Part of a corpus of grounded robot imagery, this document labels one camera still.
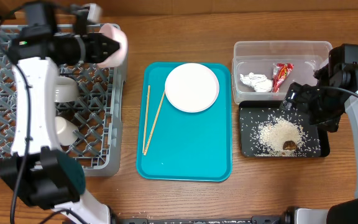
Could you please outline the white tissue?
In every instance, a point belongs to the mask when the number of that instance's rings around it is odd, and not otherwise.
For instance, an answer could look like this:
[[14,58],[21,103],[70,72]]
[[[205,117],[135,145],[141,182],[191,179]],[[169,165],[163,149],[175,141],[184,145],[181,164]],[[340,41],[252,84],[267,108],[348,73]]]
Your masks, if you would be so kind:
[[253,88],[255,92],[270,92],[273,88],[273,81],[263,74],[254,74],[250,72],[248,75],[240,74],[240,81]]

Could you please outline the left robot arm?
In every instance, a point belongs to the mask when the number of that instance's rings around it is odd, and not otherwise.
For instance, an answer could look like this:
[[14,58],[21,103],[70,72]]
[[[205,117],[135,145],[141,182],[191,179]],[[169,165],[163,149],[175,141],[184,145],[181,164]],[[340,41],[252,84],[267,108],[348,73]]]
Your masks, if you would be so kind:
[[12,156],[0,162],[0,178],[14,199],[62,213],[75,223],[114,223],[111,209],[86,189],[83,168],[66,155],[55,125],[55,90],[61,64],[117,67],[127,56],[123,31],[104,26],[97,33],[57,35],[23,31],[7,57],[14,64],[17,121]]

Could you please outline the grey plastic dish rack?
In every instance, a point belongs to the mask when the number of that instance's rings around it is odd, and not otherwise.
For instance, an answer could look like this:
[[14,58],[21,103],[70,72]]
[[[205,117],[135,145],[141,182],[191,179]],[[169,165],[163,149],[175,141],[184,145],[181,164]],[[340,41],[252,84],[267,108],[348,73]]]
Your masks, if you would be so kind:
[[[98,68],[95,64],[62,65],[59,72],[78,82],[79,98],[56,103],[56,114],[78,129],[76,141],[63,151],[87,176],[112,176],[120,166],[122,89],[127,65]],[[11,65],[0,51],[0,161],[11,156],[16,127],[16,86]]]

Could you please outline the wooden chopstick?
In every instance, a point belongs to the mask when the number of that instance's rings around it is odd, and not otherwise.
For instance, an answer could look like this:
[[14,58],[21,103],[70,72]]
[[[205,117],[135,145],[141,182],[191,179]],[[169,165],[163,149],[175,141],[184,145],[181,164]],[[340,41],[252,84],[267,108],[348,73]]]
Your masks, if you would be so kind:
[[148,122],[148,113],[149,113],[149,98],[150,98],[150,85],[147,87],[147,99],[146,99],[146,107],[145,107],[145,119],[144,119],[144,135],[143,135],[143,147],[142,153],[145,152],[146,145],[146,132],[147,132],[147,122]]
[[153,134],[154,134],[155,126],[156,126],[157,121],[158,121],[158,117],[159,117],[159,114],[160,114],[160,110],[161,110],[161,107],[162,107],[164,98],[165,98],[165,90],[164,90],[163,93],[162,93],[162,97],[161,97],[160,103],[159,103],[159,105],[158,105],[157,112],[156,112],[156,114],[155,114],[155,118],[154,118],[154,121],[153,121],[152,129],[150,130],[149,138],[148,138],[148,140],[147,140],[147,144],[146,144],[146,147],[145,147],[145,151],[144,151],[144,153],[143,153],[144,156],[146,156],[147,153],[148,153],[148,150],[149,150],[149,147],[150,147],[150,143],[151,143],[151,140],[152,140],[152,136],[153,136]]

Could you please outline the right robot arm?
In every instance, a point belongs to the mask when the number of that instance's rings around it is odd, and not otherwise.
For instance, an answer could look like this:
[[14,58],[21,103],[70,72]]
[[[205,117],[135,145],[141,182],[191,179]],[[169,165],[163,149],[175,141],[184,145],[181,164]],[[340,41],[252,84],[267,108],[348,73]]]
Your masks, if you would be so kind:
[[281,223],[358,223],[358,63],[329,63],[314,73],[315,86],[293,83],[281,109],[308,115],[309,123],[327,132],[336,132],[342,114],[347,114],[354,138],[357,165],[355,198],[328,210],[293,207]]

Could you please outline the clear plastic waste bin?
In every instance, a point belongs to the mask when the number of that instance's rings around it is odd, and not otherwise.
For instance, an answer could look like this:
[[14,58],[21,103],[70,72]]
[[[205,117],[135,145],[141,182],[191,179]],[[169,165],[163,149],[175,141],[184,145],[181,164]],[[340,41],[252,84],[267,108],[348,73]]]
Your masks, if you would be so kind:
[[[234,102],[282,100],[291,83],[315,86],[314,72],[328,64],[332,45],[326,41],[270,40],[240,41],[234,45],[232,91]],[[291,63],[293,70],[277,93],[258,93],[241,82],[241,75],[250,72],[272,79],[278,63]]]

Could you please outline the red snack wrapper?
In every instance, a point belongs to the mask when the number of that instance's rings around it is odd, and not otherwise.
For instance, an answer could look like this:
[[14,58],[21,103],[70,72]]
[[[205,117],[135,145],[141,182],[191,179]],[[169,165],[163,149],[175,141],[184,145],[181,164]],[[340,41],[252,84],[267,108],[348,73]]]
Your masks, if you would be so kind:
[[293,70],[292,63],[276,63],[273,68],[273,87],[272,91],[277,93],[281,84],[287,79],[291,71]]

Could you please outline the grey bowl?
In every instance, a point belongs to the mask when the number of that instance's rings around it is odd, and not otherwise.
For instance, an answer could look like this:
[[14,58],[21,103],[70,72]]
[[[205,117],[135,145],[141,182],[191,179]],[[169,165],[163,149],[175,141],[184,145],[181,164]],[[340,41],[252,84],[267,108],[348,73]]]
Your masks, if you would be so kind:
[[68,77],[57,77],[55,80],[55,102],[67,103],[75,101],[80,96],[78,84]]

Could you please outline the teal plastic tray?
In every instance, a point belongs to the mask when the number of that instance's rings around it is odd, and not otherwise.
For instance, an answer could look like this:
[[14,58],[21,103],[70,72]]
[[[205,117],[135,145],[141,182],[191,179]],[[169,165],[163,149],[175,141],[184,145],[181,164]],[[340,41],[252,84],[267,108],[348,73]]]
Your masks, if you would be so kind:
[[207,63],[219,81],[214,104],[199,113],[176,109],[165,97],[150,147],[142,153],[147,87],[150,85],[146,144],[168,74],[178,62],[154,62],[144,72],[136,167],[145,179],[222,182],[232,171],[231,74]]

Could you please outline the large white plate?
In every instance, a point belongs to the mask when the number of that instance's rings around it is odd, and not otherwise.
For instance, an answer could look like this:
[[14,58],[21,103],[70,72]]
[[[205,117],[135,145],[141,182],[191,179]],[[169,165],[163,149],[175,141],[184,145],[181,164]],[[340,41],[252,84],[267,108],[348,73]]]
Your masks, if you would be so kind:
[[165,81],[165,96],[178,110],[198,113],[211,107],[219,95],[214,72],[199,63],[184,63],[174,68]]

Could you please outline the brown food scrap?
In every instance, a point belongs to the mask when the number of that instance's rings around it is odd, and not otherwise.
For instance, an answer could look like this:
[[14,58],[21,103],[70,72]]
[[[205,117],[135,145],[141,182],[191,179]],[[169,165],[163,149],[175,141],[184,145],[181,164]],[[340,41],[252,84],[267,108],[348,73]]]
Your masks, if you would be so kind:
[[283,143],[283,150],[294,151],[297,149],[298,149],[298,146],[296,145],[296,143],[294,141],[286,141]]

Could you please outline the white paper cup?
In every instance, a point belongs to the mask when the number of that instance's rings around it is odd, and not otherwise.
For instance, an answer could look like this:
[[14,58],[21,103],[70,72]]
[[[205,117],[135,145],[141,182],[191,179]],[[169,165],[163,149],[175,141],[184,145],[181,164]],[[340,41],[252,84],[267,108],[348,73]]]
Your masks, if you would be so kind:
[[69,146],[78,139],[74,134],[78,130],[78,127],[61,116],[55,117],[55,129],[58,141],[62,146]]

